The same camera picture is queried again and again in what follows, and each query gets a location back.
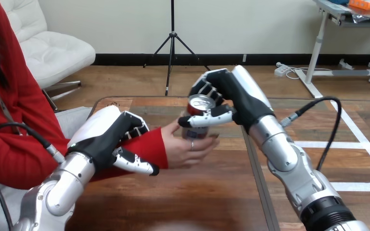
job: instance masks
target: black cable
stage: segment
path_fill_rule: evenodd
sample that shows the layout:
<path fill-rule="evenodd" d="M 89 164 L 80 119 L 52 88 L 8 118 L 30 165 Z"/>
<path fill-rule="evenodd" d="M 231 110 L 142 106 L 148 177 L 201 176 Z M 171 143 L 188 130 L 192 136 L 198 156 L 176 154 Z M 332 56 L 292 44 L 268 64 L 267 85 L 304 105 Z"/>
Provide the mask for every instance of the black cable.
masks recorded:
<path fill-rule="evenodd" d="M 27 133 L 31 136 L 33 136 L 35 139 L 39 141 L 39 143 L 42 144 L 42 146 L 46 149 L 48 148 L 51 144 L 47 140 L 45 140 L 41 135 L 39 135 L 35 130 L 29 128 L 25 124 L 21 123 L 4 123 L 0 124 L 0 129 L 4 127 L 20 127 L 23 128 L 27 131 Z M 6 205 L 5 199 L 3 198 L 2 192 L 0 191 L 0 205 L 2 206 L 3 213 L 5 214 L 6 222 L 8 223 L 8 228 L 9 230 L 12 229 L 12 219 L 11 219 L 11 214 L 9 213 L 8 207 Z"/>
<path fill-rule="evenodd" d="M 328 150 L 330 149 L 330 146 L 332 144 L 332 141 L 334 140 L 335 138 L 335 134 L 337 133 L 337 130 L 338 130 L 338 125 L 340 124 L 340 120 L 341 120 L 341 112 L 342 112 L 342 109 L 341 109 L 341 102 L 338 98 L 336 97 L 333 97 L 333 96 L 326 96 L 326 97 L 322 97 L 322 98 L 319 98 L 319 99 L 316 99 L 308 104 L 306 104 L 304 107 L 302 107 L 301 109 L 297 110 L 296 111 L 296 114 L 298 117 L 300 117 L 304 112 L 306 112 L 308 109 L 314 107 L 314 105 L 316 105 L 317 103 L 321 102 L 321 101 L 325 101 L 325 100 L 332 100 L 332 101 L 335 101 L 337 103 L 337 117 L 335 119 L 335 124 L 334 124 L 334 127 L 332 129 L 332 132 L 331 132 L 331 136 L 330 136 L 330 139 L 328 140 L 328 143 L 327 143 L 327 146 L 326 148 L 324 149 L 324 152 L 323 154 L 321 155 L 320 157 L 320 161 L 318 162 L 318 165 L 317 165 L 317 170 L 320 171 L 321 170 L 321 166 L 323 165 L 324 163 L 324 160 L 327 156 L 327 152 Z"/>

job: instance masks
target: black tripod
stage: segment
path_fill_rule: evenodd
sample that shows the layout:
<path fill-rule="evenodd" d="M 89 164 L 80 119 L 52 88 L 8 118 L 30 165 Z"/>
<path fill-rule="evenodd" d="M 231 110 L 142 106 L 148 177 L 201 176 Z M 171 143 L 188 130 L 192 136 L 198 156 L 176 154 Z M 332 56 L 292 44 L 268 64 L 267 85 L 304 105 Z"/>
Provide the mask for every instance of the black tripod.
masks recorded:
<path fill-rule="evenodd" d="M 178 34 L 175 33 L 173 13 L 174 13 L 173 0 L 171 0 L 171 31 L 172 32 L 168 35 L 168 38 L 162 43 L 162 45 L 158 48 L 158 50 L 151 56 L 151 59 L 148 62 L 148 63 L 151 63 L 152 59 L 154 58 L 154 55 L 156 55 L 158 53 L 158 51 L 161 50 L 161 48 L 165 45 L 165 43 L 167 43 L 168 40 L 171 39 L 170 62 L 169 62 L 169 65 L 168 65 L 167 88 L 165 89 L 165 95 L 168 95 L 168 86 L 170 84 L 170 74 L 171 74 L 171 61 L 175 56 L 175 38 L 177 38 L 179 40 L 179 42 L 182 43 L 182 45 L 184 47 L 186 47 L 188 49 L 188 51 L 191 52 L 191 54 L 194 55 L 194 57 L 198 60 L 198 63 L 199 63 L 198 56 L 179 38 Z"/>

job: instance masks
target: aluminum can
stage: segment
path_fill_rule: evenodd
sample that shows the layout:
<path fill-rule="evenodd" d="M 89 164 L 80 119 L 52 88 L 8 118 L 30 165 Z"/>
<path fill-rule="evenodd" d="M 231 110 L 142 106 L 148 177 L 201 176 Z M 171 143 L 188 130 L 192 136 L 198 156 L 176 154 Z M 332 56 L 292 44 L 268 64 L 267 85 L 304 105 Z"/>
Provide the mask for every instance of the aluminum can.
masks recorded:
<path fill-rule="evenodd" d="M 215 101 L 202 94 L 191 95 L 188 98 L 185 116 L 200 115 L 216 106 Z M 209 127 L 182 128 L 182 138 L 187 140 L 203 139 L 208 135 Z"/>

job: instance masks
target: white chair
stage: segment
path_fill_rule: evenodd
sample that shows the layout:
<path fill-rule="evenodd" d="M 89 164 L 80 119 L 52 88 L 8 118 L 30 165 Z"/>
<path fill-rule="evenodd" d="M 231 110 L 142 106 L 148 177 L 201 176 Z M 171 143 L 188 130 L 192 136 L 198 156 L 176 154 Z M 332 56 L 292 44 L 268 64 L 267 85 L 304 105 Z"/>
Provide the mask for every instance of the white chair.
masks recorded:
<path fill-rule="evenodd" d="M 47 31 L 47 24 L 38 0 L 0 0 L 20 43 L 26 64 L 54 110 L 46 90 L 80 81 L 57 84 L 63 78 L 94 62 L 94 48 L 73 36 Z"/>

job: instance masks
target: power strip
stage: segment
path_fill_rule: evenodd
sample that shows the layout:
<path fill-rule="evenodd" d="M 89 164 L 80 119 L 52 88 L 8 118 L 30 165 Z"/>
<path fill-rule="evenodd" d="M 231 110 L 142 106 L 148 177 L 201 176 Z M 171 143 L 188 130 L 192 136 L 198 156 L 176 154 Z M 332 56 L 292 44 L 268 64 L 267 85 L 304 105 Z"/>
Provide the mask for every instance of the power strip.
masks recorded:
<path fill-rule="evenodd" d="M 286 66 L 286 65 L 281 65 L 279 66 L 276 70 L 275 70 L 275 75 L 276 76 L 280 76 L 280 77 L 283 77 L 286 75 L 286 73 L 290 71 L 290 67 Z"/>

